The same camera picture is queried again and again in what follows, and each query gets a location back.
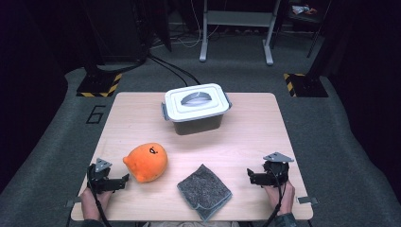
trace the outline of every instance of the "storage container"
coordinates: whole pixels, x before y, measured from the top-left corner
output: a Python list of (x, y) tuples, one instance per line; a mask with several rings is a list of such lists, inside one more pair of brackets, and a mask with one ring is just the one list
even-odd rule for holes
[(215, 130), (232, 103), (215, 83), (170, 90), (165, 94), (162, 111), (179, 135)]

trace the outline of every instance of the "table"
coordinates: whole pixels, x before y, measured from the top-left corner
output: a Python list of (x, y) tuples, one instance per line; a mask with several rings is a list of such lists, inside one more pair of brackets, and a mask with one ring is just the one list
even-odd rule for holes
[(223, 25), (223, 26), (262, 26), (268, 27), (269, 31), (266, 40), (262, 41), (265, 50), (265, 58), (267, 65), (273, 65), (273, 58), (270, 50), (271, 34), (273, 33), (274, 24), (277, 18), (277, 11), (281, 0), (276, 0), (273, 12), (242, 12), (242, 11), (217, 11), (207, 9), (207, 0), (203, 3), (203, 38), (200, 49), (200, 61), (206, 61), (207, 55), (207, 26)]
[[(263, 157), (278, 151), (295, 161), (289, 163), (289, 180), (296, 196), (307, 196), (296, 157), (273, 94), (228, 93), (233, 107), (217, 130), (178, 135), (173, 123), (162, 117), (165, 93), (119, 93), (114, 101), (94, 157), (113, 165), (110, 179), (129, 173), (122, 158), (148, 142), (160, 143), (168, 155), (165, 173), (154, 182), (138, 183), (132, 176), (125, 189), (116, 191), (106, 211), (109, 220), (201, 221), (180, 194), (177, 183), (201, 164), (210, 168), (232, 191), (231, 199), (211, 220), (266, 220), (272, 210), (265, 190), (251, 184), (247, 168), (262, 173)], [(86, 187), (86, 179), (79, 191)], [(311, 219), (309, 203), (294, 203), (297, 219)], [(72, 219), (82, 220), (80, 204)]]

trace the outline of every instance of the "dark gray towel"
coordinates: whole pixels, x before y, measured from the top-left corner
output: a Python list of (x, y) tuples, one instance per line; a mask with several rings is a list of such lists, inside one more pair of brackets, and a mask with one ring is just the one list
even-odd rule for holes
[(204, 164), (178, 183), (177, 187), (205, 222), (233, 195), (221, 179)]

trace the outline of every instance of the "white lid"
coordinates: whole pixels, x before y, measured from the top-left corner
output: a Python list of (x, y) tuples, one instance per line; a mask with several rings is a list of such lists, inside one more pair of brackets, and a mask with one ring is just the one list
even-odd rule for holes
[(174, 122), (224, 114), (230, 109), (226, 95), (215, 83), (170, 90), (165, 100), (168, 118)]

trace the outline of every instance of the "orange stuffed ball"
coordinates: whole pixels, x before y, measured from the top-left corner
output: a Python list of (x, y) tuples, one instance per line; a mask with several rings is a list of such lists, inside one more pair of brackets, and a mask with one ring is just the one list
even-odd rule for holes
[(165, 172), (167, 153), (160, 144), (148, 143), (133, 149), (123, 162), (137, 182), (151, 182)]

